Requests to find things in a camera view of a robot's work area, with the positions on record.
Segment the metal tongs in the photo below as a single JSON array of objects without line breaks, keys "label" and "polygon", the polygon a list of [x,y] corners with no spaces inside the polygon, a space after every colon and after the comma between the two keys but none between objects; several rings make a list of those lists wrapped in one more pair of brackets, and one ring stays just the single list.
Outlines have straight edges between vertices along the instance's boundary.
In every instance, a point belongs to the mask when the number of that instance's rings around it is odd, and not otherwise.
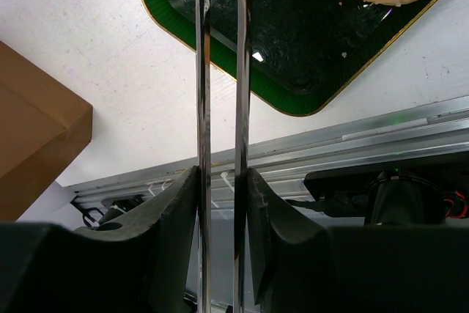
[{"label": "metal tongs", "polygon": [[233,310],[245,310],[245,223],[247,213],[248,126],[251,85],[251,0],[237,0],[236,78],[210,82],[212,0],[196,0],[197,147],[201,176],[198,243],[199,312],[210,312],[212,234],[212,150],[234,148]]}]

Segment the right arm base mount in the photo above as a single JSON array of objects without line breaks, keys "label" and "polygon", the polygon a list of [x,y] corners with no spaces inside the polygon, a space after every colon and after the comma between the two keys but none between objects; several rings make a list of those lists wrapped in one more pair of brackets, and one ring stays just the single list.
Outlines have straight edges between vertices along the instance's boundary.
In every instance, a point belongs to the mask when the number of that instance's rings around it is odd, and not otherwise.
[{"label": "right arm base mount", "polygon": [[442,224],[468,218],[468,162],[402,161],[310,172],[311,201],[295,207],[365,224]]}]

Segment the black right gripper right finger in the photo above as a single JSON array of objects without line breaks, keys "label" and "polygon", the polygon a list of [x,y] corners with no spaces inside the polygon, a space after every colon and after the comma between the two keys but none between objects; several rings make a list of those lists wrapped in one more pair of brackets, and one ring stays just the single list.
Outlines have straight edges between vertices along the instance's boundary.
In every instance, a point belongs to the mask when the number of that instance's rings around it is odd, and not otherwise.
[{"label": "black right gripper right finger", "polygon": [[254,301],[263,312],[466,312],[468,230],[323,227],[248,171]]}]

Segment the brown paper bag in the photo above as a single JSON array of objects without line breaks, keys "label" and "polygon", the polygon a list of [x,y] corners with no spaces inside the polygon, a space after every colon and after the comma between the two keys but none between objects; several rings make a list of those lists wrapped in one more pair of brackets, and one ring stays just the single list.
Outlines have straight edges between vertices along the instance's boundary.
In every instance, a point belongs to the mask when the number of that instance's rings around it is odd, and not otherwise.
[{"label": "brown paper bag", "polygon": [[17,220],[92,139],[93,107],[1,44],[1,219]]}]

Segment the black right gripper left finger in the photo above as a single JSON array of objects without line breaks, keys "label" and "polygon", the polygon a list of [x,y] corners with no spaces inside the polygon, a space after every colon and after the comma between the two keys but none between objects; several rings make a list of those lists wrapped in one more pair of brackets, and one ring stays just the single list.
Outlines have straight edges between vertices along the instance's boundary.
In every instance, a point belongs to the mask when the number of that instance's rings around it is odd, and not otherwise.
[{"label": "black right gripper left finger", "polygon": [[185,312],[199,170],[96,228],[1,225],[3,312]]}]

